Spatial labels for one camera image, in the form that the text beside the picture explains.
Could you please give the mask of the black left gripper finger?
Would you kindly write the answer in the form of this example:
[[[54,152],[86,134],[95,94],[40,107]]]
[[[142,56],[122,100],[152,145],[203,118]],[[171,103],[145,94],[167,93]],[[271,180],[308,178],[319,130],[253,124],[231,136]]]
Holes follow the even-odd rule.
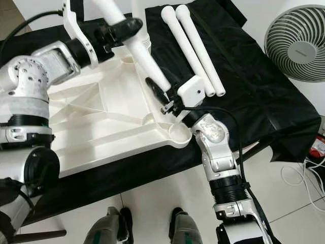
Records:
[[[124,44],[126,40],[135,37],[141,28],[143,28],[143,25],[144,21],[140,18],[125,18],[118,23],[109,24],[118,44]]]

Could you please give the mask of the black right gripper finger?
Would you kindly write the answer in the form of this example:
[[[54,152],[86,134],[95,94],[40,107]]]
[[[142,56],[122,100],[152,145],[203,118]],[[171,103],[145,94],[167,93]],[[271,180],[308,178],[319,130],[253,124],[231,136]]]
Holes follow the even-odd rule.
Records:
[[[145,83],[149,86],[152,90],[153,95],[155,96],[156,100],[161,104],[169,104],[170,100],[167,97],[165,91],[163,91],[156,83],[151,79],[151,77],[146,77]]]

